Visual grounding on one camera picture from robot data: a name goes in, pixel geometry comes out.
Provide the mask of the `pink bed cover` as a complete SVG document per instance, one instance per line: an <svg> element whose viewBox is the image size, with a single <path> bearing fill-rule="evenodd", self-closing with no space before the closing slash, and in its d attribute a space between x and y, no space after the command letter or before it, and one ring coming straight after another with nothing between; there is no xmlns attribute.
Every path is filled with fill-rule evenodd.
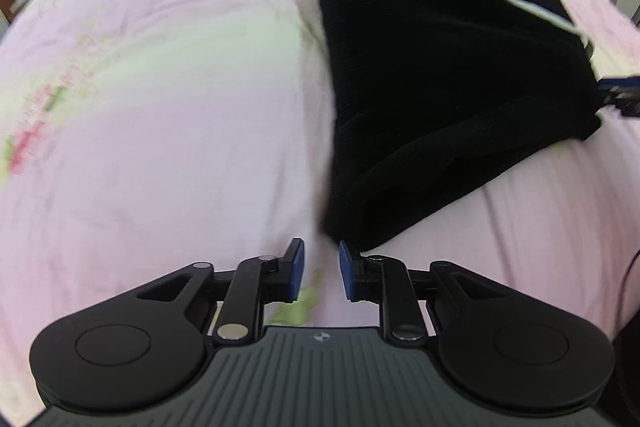
<svg viewBox="0 0 640 427"><path fill-rule="evenodd" d="M639 70L610 0L561 0L603 77ZM333 93L317 0L32 0L1 43L1 412L42 410L28 363L59 317L195 261L306 244L280 320L364 326L320 231Z"/></svg>

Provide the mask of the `black pants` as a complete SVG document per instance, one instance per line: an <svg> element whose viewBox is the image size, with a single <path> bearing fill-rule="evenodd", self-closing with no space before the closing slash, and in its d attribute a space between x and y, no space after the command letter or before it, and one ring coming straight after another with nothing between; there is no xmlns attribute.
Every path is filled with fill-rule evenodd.
<svg viewBox="0 0 640 427"><path fill-rule="evenodd" d="M323 228L370 251L520 161L599 128L560 0L319 0L335 100Z"/></svg>

